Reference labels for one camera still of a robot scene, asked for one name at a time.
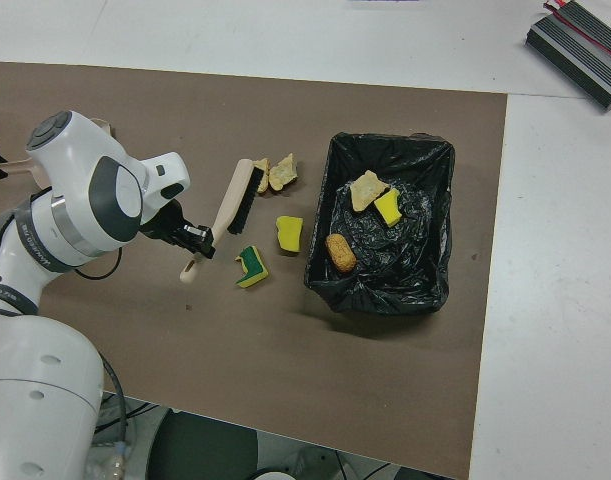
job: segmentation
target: black plastic bag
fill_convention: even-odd
[[[403,218],[387,227],[374,205],[354,212],[349,185],[366,170],[400,192]],[[340,133],[329,146],[305,285],[336,312],[414,315],[447,301],[454,147],[440,137]],[[339,273],[325,238],[340,233],[357,258]]]

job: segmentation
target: white table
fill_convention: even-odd
[[[470,476],[611,479],[611,112],[541,3],[0,1],[0,61],[510,93]]]

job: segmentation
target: black brush bristles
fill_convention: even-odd
[[[249,178],[247,190],[245,190],[245,195],[243,195],[243,199],[238,207],[236,216],[234,217],[234,220],[232,220],[232,223],[230,223],[227,227],[227,231],[229,233],[236,235],[241,233],[243,228],[245,228],[247,215],[249,215],[249,211],[252,209],[252,203],[254,203],[254,198],[256,197],[256,190],[258,190],[258,186],[261,184],[264,174],[265,172],[263,170],[254,167],[254,171]]]

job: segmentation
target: white robotic arm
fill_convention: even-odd
[[[36,316],[43,288],[139,230],[192,253],[213,248],[209,229],[195,228],[170,203],[190,184],[178,154],[138,161],[71,111],[42,122],[27,152],[52,187],[0,225],[0,479],[78,479],[103,367],[83,335]]]

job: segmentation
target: yellow sponge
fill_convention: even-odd
[[[374,200],[374,205],[385,220],[388,227],[393,227],[401,219],[401,212],[398,211],[399,192],[392,188],[381,198]]]
[[[278,228],[278,243],[283,250],[288,252],[301,251],[302,218],[287,216],[278,217],[276,219],[276,228]]]
[[[265,265],[263,265],[261,261],[261,254],[258,253],[258,249],[254,245],[245,248],[240,255],[236,257],[236,260],[241,262],[243,272],[246,274],[236,282],[236,285],[240,287],[251,287],[269,275],[267,268],[265,268]]]

